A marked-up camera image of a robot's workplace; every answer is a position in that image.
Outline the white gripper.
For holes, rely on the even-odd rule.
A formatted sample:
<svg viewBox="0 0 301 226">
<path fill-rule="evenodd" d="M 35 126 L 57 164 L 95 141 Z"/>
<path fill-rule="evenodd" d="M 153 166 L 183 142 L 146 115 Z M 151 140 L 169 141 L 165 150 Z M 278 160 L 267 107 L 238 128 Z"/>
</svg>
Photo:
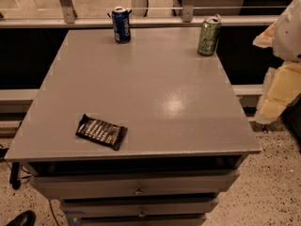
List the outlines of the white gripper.
<svg viewBox="0 0 301 226">
<path fill-rule="evenodd" d="M 263 80 L 263 93 L 257 104 L 255 122 L 270 124 L 301 94 L 301 0 L 293 0 L 254 40 L 260 48 L 273 46 L 273 53 L 284 61 L 269 68 Z"/>
</svg>

